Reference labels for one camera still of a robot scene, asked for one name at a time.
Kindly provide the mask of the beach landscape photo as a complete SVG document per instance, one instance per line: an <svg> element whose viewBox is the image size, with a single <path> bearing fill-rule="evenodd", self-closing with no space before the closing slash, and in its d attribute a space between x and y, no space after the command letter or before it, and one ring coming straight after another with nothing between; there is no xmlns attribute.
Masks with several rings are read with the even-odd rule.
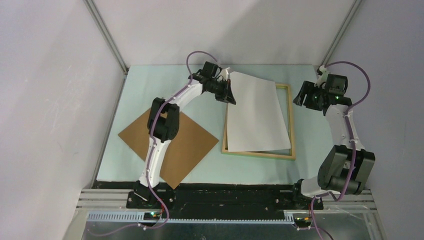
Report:
<svg viewBox="0 0 424 240"><path fill-rule="evenodd" d="M236 104L228 105L229 152L267 152L292 147L274 81L230 73Z"/></svg>

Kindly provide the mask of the wooden picture frame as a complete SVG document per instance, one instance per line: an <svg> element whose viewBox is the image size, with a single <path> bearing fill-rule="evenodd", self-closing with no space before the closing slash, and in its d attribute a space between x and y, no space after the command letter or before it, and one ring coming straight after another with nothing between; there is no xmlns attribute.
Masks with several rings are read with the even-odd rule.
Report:
<svg viewBox="0 0 424 240"><path fill-rule="evenodd" d="M291 86L289 84L285 83L276 83L275 84L277 90L285 90L286 91L286 97L285 99L288 101L286 104L287 107L287 115L288 115L288 137L291 144L296 144L296 137L295 137L295 125L294 125L294 110L293 110L293 104L292 101L292 91ZM258 151L238 151L238 152L230 152L228 149L228 115L229 110L228 107L226 108L226 115L225 115L225 123L224 123L224 133L223 133L223 140L222 140L222 154L227 155L236 155L236 156L248 156L248 157L258 157L258 158L275 158L275 159L288 159L288 160L295 160L296 159L296 147L290 148L288 150L287 154L283 153L272 153L272 152L258 152Z"/></svg>

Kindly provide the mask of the brown cardboard backing board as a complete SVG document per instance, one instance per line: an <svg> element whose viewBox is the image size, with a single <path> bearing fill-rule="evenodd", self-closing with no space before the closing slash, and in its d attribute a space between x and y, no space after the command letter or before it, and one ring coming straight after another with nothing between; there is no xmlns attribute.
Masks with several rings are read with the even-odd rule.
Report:
<svg viewBox="0 0 424 240"><path fill-rule="evenodd" d="M148 109L118 136L143 160L149 147ZM179 116L179 131L167 148L160 177L175 189L219 140L183 112Z"/></svg>

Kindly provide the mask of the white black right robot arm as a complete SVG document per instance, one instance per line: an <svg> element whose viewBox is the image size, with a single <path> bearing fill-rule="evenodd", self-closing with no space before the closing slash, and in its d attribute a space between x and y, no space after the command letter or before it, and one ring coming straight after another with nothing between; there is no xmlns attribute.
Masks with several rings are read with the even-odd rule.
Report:
<svg viewBox="0 0 424 240"><path fill-rule="evenodd" d="M311 198L326 194L336 199L359 195L365 188L376 157L361 143L353 121L353 103L345 96L348 78L322 74L317 83L304 81L293 103L322 112L330 126L333 147L318 169L317 176L301 179L291 194L291 204L304 209Z"/></svg>

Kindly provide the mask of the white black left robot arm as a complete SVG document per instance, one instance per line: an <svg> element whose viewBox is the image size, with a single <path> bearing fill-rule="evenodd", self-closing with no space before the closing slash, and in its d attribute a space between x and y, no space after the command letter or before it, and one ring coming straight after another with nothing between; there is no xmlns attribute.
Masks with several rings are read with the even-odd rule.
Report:
<svg viewBox="0 0 424 240"><path fill-rule="evenodd" d="M147 188L138 198L145 208L153 208L158 202L154 187L159 184L165 153L179 132L181 110L205 92L213 94L218 102L237 104L232 92L230 69L209 61L197 72L190 72L188 82L172 96L157 97L152 101L147 121L148 151L143 172L138 179L139 185Z"/></svg>

